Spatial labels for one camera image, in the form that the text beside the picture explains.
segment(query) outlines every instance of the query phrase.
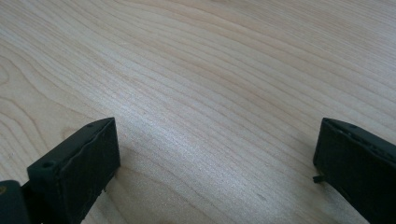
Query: black clamp jaw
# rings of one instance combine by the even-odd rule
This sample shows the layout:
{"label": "black clamp jaw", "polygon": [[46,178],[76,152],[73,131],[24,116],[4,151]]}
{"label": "black clamp jaw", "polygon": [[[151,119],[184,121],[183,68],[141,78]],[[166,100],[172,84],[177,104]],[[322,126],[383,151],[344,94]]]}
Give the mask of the black clamp jaw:
{"label": "black clamp jaw", "polygon": [[370,223],[396,223],[396,146],[355,125],[323,119],[314,156],[321,175]]}
{"label": "black clamp jaw", "polygon": [[22,187],[0,182],[0,222],[80,223],[119,167],[116,121],[90,123],[30,165]]}

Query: light wood surface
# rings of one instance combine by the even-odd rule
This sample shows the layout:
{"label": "light wood surface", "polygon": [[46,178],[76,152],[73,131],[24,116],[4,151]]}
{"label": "light wood surface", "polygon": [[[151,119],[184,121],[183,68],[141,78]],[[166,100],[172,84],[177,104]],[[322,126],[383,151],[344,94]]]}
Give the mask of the light wood surface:
{"label": "light wood surface", "polygon": [[391,0],[2,0],[0,178],[115,117],[83,223],[365,223],[315,185],[321,119],[396,143]]}

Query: wood grain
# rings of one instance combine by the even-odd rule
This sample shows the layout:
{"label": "wood grain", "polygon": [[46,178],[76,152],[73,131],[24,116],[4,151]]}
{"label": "wood grain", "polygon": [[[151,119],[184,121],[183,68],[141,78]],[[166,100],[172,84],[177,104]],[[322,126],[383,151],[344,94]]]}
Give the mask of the wood grain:
{"label": "wood grain", "polygon": [[314,185],[323,117],[396,143],[391,0],[0,1],[0,177],[115,117],[84,223],[365,223]]}

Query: wooden table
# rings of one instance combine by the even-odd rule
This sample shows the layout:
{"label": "wooden table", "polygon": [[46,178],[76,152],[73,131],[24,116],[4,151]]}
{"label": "wooden table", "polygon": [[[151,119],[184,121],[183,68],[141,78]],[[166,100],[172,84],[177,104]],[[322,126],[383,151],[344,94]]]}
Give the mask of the wooden table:
{"label": "wooden table", "polygon": [[315,185],[321,119],[396,143],[391,0],[0,1],[0,177],[115,117],[84,223],[365,223]]}

